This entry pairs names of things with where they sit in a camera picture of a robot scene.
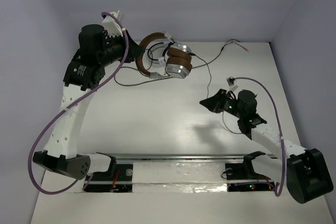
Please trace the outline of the brown silver headphones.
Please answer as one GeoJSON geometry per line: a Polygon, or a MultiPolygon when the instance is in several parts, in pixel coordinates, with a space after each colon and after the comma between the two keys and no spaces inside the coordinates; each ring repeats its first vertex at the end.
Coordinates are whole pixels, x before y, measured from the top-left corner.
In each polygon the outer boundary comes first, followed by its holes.
{"type": "Polygon", "coordinates": [[[172,42],[172,45],[169,46],[167,50],[168,59],[165,63],[165,71],[169,77],[184,79],[186,78],[192,70],[192,56],[190,55],[190,48],[182,44],[180,41],[175,40],[170,34],[166,32],[157,32],[147,35],[139,43],[139,47],[143,50],[146,47],[159,39],[167,39],[172,42]]]}

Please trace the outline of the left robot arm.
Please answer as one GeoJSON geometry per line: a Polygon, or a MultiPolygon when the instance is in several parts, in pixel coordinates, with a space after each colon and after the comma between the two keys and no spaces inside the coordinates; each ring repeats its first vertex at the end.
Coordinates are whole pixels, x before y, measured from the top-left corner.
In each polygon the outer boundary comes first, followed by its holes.
{"type": "Polygon", "coordinates": [[[41,139],[53,125],[50,138],[41,151],[33,146],[29,165],[75,180],[82,180],[90,172],[92,159],[78,153],[79,134],[87,108],[94,93],[114,75],[105,77],[105,69],[112,63],[130,63],[144,53],[126,29],[113,36],[97,24],[85,25],[79,35],[79,49],[71,59],[63,79],[63,97],[59,113],[43,129],[41,139]]]}

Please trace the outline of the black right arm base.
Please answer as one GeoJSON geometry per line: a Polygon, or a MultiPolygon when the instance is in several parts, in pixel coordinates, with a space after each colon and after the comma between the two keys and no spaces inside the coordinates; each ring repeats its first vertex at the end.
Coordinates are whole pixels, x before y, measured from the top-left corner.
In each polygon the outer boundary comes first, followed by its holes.
{"type": "Polygon", "coordinates": [[[227,181],[229,192],[274,191],[275,183],[269,177],[254,171],[252,161],[266,154],[257,151],[247,154],[240,163],[227,163],[221,178],[227,181]]]}

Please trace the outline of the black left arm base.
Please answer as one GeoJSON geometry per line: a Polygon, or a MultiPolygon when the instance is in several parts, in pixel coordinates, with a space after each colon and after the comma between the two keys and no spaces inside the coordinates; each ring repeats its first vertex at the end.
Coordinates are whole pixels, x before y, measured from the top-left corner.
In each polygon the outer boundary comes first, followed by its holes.
{"type": "Polygon", "coordinates": [[[133,164],[119,162],[110,154],[90,155],[91,166],[82,190],[87,193],[131,193],[133,164]]]}

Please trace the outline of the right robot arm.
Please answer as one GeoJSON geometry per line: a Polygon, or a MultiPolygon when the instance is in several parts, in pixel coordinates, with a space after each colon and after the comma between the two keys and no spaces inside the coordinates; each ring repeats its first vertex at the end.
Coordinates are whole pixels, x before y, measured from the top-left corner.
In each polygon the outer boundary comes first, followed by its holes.
{"type": "Polygon", "coordinates": [[[323,154],[316,148],[307,149],[285,140],[257,113],[256,95],[242,90],[238,96],[220,89],[214,96],[200,101],[213,113],[226,112],[238,119],[242,135],[263,146],[275,156],[264,152],[246,154],[242,162],[243,174],[248,179],[270,178],[280,193],[286,187],[292,198],[304,204],[333,191],[334,186],[323,154]]]}

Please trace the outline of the white black headphones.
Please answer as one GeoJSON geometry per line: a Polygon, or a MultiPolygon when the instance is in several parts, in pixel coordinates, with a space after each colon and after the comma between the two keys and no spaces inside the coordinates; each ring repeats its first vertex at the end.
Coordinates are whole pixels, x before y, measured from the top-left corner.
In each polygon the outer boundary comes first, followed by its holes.
{"type": "Polygon", "coordinates": [[[168,58],[167,51],[170,48],[170,45],[171,45],[170,42],[157,42],[151,45],[147,51],[147,57],[150,60],[150,62],[156,65],[166,64],[168,58]],[[163,51],[160,56],[154,57],[153,53],[158,49],[163,49],[163,51]]]}

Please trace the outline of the aluminium rail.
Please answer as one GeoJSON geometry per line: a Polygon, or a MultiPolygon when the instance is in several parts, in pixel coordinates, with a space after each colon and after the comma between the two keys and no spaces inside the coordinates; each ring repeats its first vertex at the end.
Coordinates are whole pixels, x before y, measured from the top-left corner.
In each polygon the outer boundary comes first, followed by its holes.
{"type": "Polygon", "coordinates": [[[210,160],[224,160],[224,159],[243,159],[245,154],[225,154],[225,155],[205,155],[205,154],[113,154],[117,160],[135,160],[135,161],[210,161],[210,160]]]}

